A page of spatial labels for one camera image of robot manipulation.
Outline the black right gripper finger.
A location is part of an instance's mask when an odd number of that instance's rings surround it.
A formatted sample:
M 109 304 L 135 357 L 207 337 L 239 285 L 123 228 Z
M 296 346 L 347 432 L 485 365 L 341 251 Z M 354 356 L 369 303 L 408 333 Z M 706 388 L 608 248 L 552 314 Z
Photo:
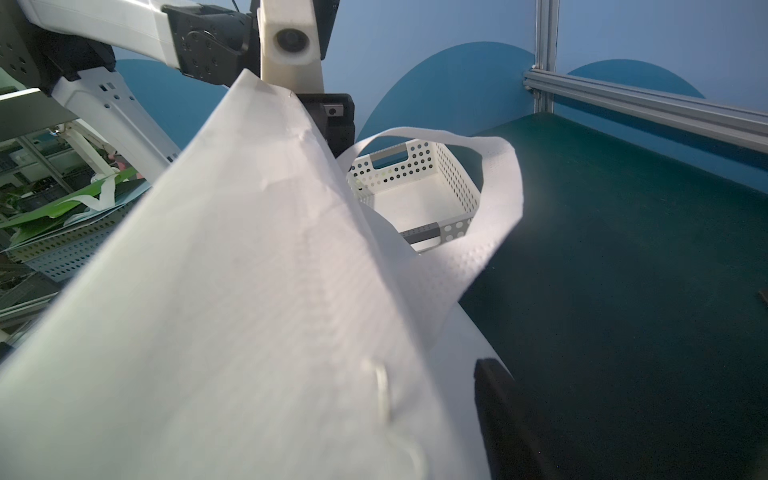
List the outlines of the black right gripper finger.
M 502 363 L 479 359 L 474 401 L 493 479 L 556 479 L 557 467 L 534 429 L 533 411 Z

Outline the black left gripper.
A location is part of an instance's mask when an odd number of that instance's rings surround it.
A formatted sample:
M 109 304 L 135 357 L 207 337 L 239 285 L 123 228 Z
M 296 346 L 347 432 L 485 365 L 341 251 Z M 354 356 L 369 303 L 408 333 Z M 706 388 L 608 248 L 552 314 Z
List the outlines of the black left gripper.
M 349 94 L 299 94 L 335 157 L 351 147 L 355 139 L 355 104 Z

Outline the white insulated delivery bag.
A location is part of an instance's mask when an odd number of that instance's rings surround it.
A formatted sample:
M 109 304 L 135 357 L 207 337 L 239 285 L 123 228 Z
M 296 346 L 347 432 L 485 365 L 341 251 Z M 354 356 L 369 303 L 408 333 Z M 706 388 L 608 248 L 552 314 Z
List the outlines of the white insulated delivery bag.
M 430 350 L 522 216 L 514 148 L 459 238 L 390 261 L 296 94 L 242 72 L 1 366 L 5 479 L 486 479 Z

